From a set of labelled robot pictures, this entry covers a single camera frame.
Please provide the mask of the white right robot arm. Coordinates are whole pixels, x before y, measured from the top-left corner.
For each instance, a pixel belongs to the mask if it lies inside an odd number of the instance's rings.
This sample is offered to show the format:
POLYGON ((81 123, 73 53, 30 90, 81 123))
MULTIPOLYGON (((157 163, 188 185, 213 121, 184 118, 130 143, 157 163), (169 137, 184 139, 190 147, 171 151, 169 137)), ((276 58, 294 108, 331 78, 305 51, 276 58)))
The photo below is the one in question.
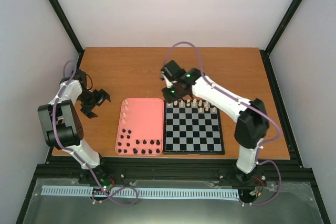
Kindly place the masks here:
POLYGON ((186 95, 198 97, 225 112, 236 123, 234 137, 239 144, 239 157, 235 177, 239 183, 247 183, 258 165, 258 150, 269 128, 264 103, 260 99, 249 101, 226 90, 201 69, 186 72, 174 60, 163 66, 161 79, 166 83, 162 93, 167 103, 182 102, 186 95))

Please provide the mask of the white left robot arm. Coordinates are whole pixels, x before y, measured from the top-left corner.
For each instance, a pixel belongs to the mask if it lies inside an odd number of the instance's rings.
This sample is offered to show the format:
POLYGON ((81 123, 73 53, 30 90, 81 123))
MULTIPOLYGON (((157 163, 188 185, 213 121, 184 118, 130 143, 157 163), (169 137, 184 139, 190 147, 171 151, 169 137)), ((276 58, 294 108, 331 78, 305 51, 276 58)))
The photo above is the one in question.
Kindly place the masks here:
POLYGON ((89 119, 96 118, 93 112, 104 101, 111 101, 104 89, 90 90, 87 74, 76 70, 70 77, 63 78, 55 97, 38 108, 38 116, 46 144, 70 154, 82 169, 91 168, 91 178, 97 183, 108 180, 109 170, 101 165, 101 155, 94 151, 84 139, 84 130, 75 109, 80 101, 80 111, 89 119))

